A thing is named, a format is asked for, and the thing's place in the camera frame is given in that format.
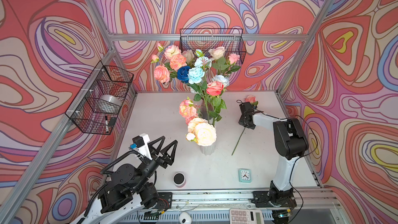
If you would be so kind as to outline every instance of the flower vase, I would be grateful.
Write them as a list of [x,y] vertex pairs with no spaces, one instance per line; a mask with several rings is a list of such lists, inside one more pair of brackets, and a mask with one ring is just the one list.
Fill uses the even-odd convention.
[[200,150],[205,155],[211,155],[216,150],[216,142],[210,146],[200,146]]
[[[210,102],[207,102],[207,108],[209,109],[209,111],[214,111],[213,105]],[[200,104],[200,113],[202,114],[202,118],[208,120],[211,124],[212,117],[209,117],[209,113],[207,112],[205,101],[203,99]]]

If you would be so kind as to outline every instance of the metal mesh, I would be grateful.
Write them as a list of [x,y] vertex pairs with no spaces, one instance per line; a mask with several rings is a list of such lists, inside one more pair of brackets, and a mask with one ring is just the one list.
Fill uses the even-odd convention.
[[185,28],[180,29],[180,49],[182,51],[196,49],[211,57],[209,49],[225,47],[224,57],[232,53],[240,55],[237,65],[241,65],[246,56],[246,46],[242,39],[242,29],[239,28]]
[[[103,66],[69,118],[83,133],[111,134],[132,79],[133,74],[122,68]],[[103,100],[103,95],[112,95],[120,102]]]

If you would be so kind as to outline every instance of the white mouse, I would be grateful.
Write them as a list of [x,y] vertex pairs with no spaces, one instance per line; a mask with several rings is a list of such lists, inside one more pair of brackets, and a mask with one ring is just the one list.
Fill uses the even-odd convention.
[[178,220],[180,221],[181,224],[191,224],[192,223],[192,218],[187,212],[182,212],[180,216],[178,217]]

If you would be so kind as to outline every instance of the calculator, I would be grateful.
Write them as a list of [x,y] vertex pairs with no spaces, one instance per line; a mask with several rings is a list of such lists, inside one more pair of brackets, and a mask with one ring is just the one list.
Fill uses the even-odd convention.
[[229,210],[229,223],[264,224],[264,217],[261,210],[232,208]]

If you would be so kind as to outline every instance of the wall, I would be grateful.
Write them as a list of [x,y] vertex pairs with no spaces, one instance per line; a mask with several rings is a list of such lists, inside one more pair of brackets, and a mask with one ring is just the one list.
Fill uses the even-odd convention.
[[[0,204],[106,52],[84,0],[0,0]],[[13,223],[67,223],[79,214],[116,135],[72,127]]]
[[[305,34],[324,0],[96,0],[112,33],[179,33],[180,28],[242,27],[245,33]],[[121,41],[115,45],[139,91],[186,90],[177,79],[160,85],[148,57],[156,42]],[[274,90],[298,42],[246,42],[243,68],[230,90]]]
[[398,223],[397,13],[398,0],[336,0],[283,92],[352,223]]

